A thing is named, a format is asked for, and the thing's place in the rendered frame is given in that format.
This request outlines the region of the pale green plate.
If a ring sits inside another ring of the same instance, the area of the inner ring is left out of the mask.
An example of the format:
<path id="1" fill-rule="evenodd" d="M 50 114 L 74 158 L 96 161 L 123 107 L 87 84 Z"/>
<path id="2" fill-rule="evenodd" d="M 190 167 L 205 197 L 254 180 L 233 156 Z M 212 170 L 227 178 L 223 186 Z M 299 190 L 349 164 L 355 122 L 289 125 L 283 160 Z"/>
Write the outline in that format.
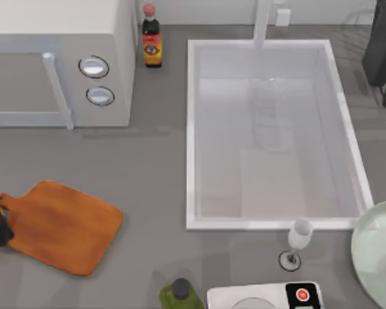
<path id="1" fill-rule="evenodd" d="M 351 257 L 366 294 L 386 309 L 386 201 L 358 219 L 351 238 Z"/>

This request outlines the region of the white kitchen scale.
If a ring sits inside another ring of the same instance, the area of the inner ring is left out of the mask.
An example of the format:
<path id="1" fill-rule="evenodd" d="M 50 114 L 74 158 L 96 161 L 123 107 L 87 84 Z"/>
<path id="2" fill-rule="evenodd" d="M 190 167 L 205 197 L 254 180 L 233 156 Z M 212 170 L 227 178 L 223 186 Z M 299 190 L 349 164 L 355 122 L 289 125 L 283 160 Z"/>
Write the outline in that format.
<path id="1" fill-rule="evenodd" d="M 207 292 L 208 309 L 326 309 L 314 281 L 221 286 Z"/>

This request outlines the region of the green bottle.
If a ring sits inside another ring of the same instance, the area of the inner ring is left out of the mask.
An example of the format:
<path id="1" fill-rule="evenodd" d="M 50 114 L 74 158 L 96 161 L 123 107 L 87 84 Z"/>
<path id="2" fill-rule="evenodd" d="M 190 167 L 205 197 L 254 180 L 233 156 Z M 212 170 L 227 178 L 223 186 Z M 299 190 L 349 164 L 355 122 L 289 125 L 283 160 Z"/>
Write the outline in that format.
<path id="1" fill-rule="evenodd" d="M 159 293 L 161 309 L 205 309 L 189 280 L 177 278 Z"/>

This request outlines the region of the white wine glass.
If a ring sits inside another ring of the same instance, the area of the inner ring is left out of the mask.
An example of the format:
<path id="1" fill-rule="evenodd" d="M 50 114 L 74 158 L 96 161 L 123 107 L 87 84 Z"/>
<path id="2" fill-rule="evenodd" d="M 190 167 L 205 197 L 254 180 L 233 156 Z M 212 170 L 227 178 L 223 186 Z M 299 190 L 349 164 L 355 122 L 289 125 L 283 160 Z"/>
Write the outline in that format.
<path id="1" fill-rule="evenodd" d="M 287 272 L 295 272 L 302 264 L 299 251 L 305 249 L 313 234 L 313 225 L 307 218 L 298 218 L 288 233 L 289 250 L 279 254 L 279 265 Z"/>

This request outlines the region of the wooden cutting board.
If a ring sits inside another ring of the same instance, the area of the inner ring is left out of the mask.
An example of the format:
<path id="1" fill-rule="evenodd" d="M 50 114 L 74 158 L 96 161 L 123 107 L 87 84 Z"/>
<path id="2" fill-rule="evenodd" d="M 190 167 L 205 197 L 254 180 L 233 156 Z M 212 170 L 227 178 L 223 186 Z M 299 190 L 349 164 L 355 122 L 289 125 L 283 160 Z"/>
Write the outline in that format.
<path id="1" fill-rule="evenodd" d="M 0 194 L 0 208 L 9 212 L 10 248 L 80 277 L 95 271 L 124 221 L 110 203 L 49 180 L 18 198 Z"/>

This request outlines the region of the tall white tap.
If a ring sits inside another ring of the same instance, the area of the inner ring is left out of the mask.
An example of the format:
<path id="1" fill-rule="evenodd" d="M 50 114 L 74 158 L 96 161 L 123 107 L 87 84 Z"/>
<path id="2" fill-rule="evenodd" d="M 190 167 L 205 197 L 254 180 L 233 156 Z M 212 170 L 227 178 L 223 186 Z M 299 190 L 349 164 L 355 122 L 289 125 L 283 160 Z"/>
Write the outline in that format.
<path id="1" fill-rule="evenodd" d="M 254 48 L 261 49 L 263 47 L 272 5 L 282 5 L 286 1 L 287 0 L 257 0 L 253 31 Z"/>

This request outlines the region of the white sink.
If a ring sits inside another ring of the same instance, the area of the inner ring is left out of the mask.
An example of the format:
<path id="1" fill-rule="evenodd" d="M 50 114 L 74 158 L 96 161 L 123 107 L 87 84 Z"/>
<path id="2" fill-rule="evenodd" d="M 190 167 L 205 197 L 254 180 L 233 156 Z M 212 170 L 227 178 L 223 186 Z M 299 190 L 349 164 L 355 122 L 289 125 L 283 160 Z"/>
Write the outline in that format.
<path id="1" fill-rule="evenodd" d="M 186 228 L 350 230 L 373 198 L 331 43 L 190 40 Z"/>

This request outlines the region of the dark sauce bottle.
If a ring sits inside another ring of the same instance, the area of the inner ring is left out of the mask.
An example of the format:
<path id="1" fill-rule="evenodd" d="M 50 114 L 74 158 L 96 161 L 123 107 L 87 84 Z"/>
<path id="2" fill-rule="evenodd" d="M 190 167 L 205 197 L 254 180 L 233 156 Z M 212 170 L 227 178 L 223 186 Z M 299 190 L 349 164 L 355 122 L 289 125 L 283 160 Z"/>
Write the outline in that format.
<path id="1" fill-rule="evenodd" d="M 142 23 L 143 58 L 146 67 L 160 68 L 163 63 L 163 44 L 160 23 L 153 4 L 143 7 Z"/>

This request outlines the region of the round microwave knob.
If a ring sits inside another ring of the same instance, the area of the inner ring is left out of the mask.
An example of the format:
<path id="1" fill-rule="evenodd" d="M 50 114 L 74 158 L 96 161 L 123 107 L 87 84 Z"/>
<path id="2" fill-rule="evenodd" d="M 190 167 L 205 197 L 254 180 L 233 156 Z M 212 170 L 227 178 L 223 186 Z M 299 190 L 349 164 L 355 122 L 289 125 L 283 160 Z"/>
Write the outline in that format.
<path id="1" fill-rule="evenodd" d="M 114 93 L 105 87 L 91 88 L 86 91 L 87 100 L 95 106 L 104 107 L 115 101 Z"/>
<path id="2" fill-rule="evenodd" d="M 81 59 L 78 63 L 78 68 L 81 73 L 90 79 L 101 79 L 109 73 L 108 63 L 94 55 Z"/>

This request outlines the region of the white wall socket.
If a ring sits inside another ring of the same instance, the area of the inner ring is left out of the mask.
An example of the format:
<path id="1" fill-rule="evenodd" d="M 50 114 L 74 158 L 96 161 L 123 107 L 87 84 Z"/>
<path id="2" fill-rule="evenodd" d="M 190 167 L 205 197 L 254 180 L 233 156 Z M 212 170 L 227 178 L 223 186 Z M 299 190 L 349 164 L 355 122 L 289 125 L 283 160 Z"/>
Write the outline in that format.
<path id="1" fill-rule="evenodd" d="M 289 26 L 291 19 L 291 10 L 288 8 L 281 8 L 277 10 L 276 26 Z"/>

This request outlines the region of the pale microwave oven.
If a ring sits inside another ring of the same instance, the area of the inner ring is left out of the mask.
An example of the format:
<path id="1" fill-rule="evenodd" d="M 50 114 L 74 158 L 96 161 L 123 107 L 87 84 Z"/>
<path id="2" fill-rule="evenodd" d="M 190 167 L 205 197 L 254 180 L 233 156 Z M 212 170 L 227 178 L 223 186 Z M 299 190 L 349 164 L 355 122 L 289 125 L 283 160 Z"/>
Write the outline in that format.
<path id="1" fill-rule="evenodd" d="M 55 65 L 76 127 L 125 127 L 131 116 L 138 21 L 135 0 L 0 0 L 0 127 L 66 127 L 42 54 Z M 109 73 L 90 79 L 81 59 L 104 59 Z M 86 98 L 109 88 L 104 107 Z"/>

